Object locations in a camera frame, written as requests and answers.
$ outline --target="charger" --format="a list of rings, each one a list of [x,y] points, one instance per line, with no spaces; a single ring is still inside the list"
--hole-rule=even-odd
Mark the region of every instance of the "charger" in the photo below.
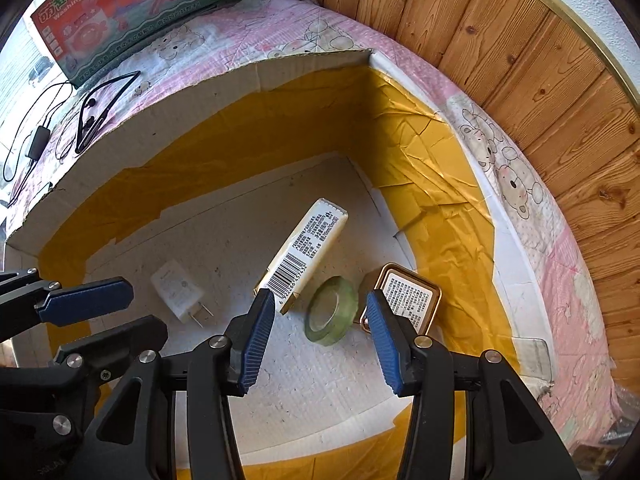
[[[51,130],[49,130],[46,126],[38,126],[36,131],[33,133],[31,139],[31,145],[29,146],[29,151],[26,153],[31,160],[38,162],[42,153],[44,153],[44,149],[47,147],[49,143],[49,138],[51,137]]]

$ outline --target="label on tin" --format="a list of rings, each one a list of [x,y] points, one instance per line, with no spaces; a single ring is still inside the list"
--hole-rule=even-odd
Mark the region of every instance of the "label on tin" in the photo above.
[[[418,332],[427,314],[433,292],[398,274],[389,272],[382,293],[393,313],[409,319]]]

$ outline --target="white wall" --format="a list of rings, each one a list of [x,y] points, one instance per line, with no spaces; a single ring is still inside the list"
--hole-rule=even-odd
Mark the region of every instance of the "white wall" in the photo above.
[[[640,88],[640,48],[609,0],[562,0],[587,23]]]

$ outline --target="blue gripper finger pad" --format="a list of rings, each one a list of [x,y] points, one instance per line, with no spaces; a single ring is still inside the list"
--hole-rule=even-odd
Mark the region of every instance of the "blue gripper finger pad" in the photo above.
[[[382,309],[387,309],[387,315],[383,315]],[[396,395],[399,395],[404,386],[400,373],[401,355],[396,347],[387,320],[393,316],[393,312],[381,290],[374,290],[367,294],[367,320],[373,337],[373,345],[376,347],[380,367],[385,377],[385,382]]]
[[[38,310],[43,322],[66,326],[124,310],[133,300],[133,287],[124,278],[110,278],[50,292]]]
[[[243,393],[247,393],[249,388],[255,384],[258,379],[258,372],[262,365],[264,351],[267,348],[267,342],[271,335],[271,327],[275,317],[276,305],[273,293],[270,290],[262,289],[254,300],[252,310],[260,308],[257,313],[255,322],[251,328],[250,335],[244,345],[242,352],[242,368],[238,377],[238,386]]]

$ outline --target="barcode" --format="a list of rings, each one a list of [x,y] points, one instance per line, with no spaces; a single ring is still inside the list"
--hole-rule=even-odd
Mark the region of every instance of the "barcode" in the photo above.
[[[291,293],[296,281],[305,271],[306,263],[287,253],[280,265],[269,278],[267,288],[283,300]]]

